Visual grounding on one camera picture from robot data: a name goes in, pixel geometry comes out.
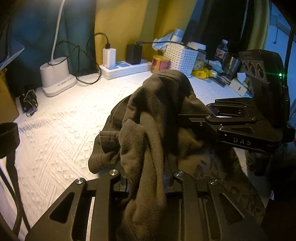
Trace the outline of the blue white bottle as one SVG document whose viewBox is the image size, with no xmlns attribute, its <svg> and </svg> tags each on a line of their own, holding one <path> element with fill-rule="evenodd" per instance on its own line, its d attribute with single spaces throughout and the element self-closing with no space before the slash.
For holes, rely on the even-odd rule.
<svg viewBox="0 0 296 241">
<path fill-rule="evenodd" d="M 171 36 L 171 41 L 176 42 L 176 43 L 180 43 L 180 42 L 182 42 L 183 36 L 184 36 L 183 30 L 175 29 L 175 31 L 173 32 L 173 34 Z"/>
</svg>

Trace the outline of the plastic water bottle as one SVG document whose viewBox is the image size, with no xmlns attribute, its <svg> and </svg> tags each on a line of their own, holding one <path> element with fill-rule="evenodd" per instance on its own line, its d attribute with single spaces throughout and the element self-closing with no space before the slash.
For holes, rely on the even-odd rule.
<svg viewBox="0 0 296 241">
<path fill-rule="evenodd" d="M 228 44 L 228 41 L 223 39 L 222 43 L 217 46 L 216 53 L 215 53 L 215 60 L 219 61 L 220 63 L 223 63 L 228 53 L 227 44 Z"/>
</svg>

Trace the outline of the brown cardboard box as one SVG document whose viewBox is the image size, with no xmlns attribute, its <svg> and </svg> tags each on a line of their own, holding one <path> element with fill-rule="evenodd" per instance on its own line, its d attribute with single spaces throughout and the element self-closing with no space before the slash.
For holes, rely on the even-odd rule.
<svg viewBox="0 0 296 241">
<path fill-rule="evenodd" d="M 13 122 L 19 116 L 19 112 L 6 82 L 6 68 L 1 70 L 0 84 L 0 123 Z"/>
</svg>

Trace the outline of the patterned storage bag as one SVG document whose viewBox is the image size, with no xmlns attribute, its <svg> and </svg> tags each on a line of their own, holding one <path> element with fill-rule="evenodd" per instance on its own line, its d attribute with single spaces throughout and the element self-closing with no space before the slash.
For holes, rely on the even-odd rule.
<svg viewBox="0 0 296 241">
<path fill-rule="evenodd" d="M 199 151 L 194 178 L 202 181 L 218 180 L 258 224 L 262 223 L 265 207 L 259 193 L 243 173 L 233 148 Z"/>
</svg>

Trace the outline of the dark brown t-shirt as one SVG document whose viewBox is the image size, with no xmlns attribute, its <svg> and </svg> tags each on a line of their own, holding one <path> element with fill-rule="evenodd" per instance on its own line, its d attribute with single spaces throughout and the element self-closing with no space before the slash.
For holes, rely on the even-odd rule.
<svg viewBox="0 0 296 241">
<path fill-rule="evenodd" d="M 189 79 L 177 70 L 147 78 L 111 111 L 95 138 L 88 161 L 96 174 L 120 163 L 129 195 L 115 226 L 118 240 L 159 240 L 168 210 L 164 162 L 170 160 L 198 180 L 227 183 L 237 155 L 233 148 L 206 141 L 178 123 L 179 114 L 210 114 Z"/>
</svg>

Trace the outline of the white power strip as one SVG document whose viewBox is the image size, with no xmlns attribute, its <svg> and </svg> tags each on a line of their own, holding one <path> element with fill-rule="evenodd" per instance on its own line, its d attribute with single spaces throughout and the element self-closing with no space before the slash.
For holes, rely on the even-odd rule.
<svg viewBox="0 0 296 241">
<path fill-rule="evenodd" d="M 101 69 L 103 77 L 107 80 L 110 80 L 126 75 L 150 71 L 152 63 L 147 60 L 141 59 L 140 63 L 135 65 L 131 65 L 126 61 L 119 61 L 115 63 L 115 68 L 113 69 L 108 69 L 104 65 L 100 65 L 99 67 Z"/>
</svg>

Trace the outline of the steel tumbler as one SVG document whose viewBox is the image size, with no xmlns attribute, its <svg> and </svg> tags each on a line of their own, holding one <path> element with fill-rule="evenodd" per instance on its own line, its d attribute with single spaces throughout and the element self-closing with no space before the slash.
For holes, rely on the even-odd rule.
<svg viewBox="0 0 296 241">
<path fill-rule="evenodd" d="M 228 75 L 234 75 L 239 68 L 241 61 L 235 57 L 227 56 L 224 62 L 224 71 Z"/>
</svg>

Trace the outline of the black power adapter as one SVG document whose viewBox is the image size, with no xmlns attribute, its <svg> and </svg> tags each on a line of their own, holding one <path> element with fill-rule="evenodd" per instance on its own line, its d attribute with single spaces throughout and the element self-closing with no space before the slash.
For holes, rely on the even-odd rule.
<svg viewBox="0 0 296 241">
<path fill-rule="evenodd" d="M 139 64 L 142 59 L 142 46 L 137 44 L 126 45 L 125 61 L 128 64 Z"/>
</svg>

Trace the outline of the white usb charger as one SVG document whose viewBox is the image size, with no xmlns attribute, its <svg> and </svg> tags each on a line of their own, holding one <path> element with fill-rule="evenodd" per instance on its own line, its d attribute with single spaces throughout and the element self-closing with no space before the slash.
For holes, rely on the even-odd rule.
<svg viewBox="0 0 296 241">
<path fill-rule="evenodd" d="M 116 66 L 116 49 L 104 48 L 103 49 L 103 65 L 108 69 L 114 69 Z"/>
</svg>

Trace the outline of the black smartphone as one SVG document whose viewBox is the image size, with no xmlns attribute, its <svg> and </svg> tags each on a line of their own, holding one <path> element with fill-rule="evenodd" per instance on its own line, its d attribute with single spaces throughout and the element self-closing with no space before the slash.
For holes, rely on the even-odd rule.
<svg viewBox="0 0 296 241">
<path fill-rule="evenodd" d="M 219 86 L 221 87 L 225 87 L 226 86 L 226 83 L 221 80 L 220 78 L 215 78 L 215 77 L 209 77 L 209 79 L 215 83 L 217 83 Z"/>
</svg>

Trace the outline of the yellow duck snack bag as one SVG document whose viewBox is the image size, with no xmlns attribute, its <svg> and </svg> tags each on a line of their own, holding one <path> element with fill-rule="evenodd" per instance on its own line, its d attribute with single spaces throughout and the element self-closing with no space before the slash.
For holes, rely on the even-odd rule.
<svg viewBox="0 0 296 241">
<path fill-rule="evenodd" d="M 209 70 L 208 68 L 200 68 L 193 70 L 192 75 L 199 79 L 208 79 L 210 77 L 217 77 L 217 72 Z"/>
</svg>

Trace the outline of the white desk lamp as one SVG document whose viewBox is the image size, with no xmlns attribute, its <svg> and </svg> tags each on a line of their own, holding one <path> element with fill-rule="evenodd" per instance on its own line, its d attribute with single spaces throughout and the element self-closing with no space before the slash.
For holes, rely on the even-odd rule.
<svg viewBox="0 0 296 241">
<path fill-rule="evenodd" d="M 76 77 L 69 72 L 67 57 L 54 58 L 64 4 L 62 1 L 58 12 L 51 59 L 40 66 L 42 89 L 48 97 L 57 96 L 77 83 Z"/>
</svg>

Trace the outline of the red tin can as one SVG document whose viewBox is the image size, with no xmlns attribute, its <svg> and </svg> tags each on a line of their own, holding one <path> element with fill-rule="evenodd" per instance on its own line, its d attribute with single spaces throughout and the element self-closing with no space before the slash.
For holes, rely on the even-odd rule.
<svg viewBox="0 0 296 241">
<path fill-rule="evenodd" d="M 170 64 L 170 58 L 161 55 L 154 55 L 152 59 L 151 73 L 166 70 Z"/>
</svg>

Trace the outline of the white small box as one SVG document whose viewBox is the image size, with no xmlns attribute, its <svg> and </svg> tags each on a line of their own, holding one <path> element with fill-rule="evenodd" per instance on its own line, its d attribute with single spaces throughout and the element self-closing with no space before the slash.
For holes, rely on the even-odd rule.
<svg viewBox="0 0 296 241">
<path fill-rule="evenodd" d="M 232 79 L 231 83 L 229 84 L 229 87 L 240 96 L 244 96 L 247 93 L 247 88 L 236 78 Z"/>
</svg>

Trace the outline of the white perforated plastic basket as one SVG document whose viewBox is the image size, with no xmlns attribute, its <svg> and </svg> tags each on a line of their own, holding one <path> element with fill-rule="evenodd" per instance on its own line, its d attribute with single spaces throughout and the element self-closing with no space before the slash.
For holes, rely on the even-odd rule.
<svg viewBox="0 0 296 241">
<path fill-rule="evenodd" d="M 164 56 L 170 59 L 169 69 L 178 70 L 187 77 L 191 77 L 198 55 L 197 50 L 191 50 L 178 44 L 166 46 Z"/>
</svg>

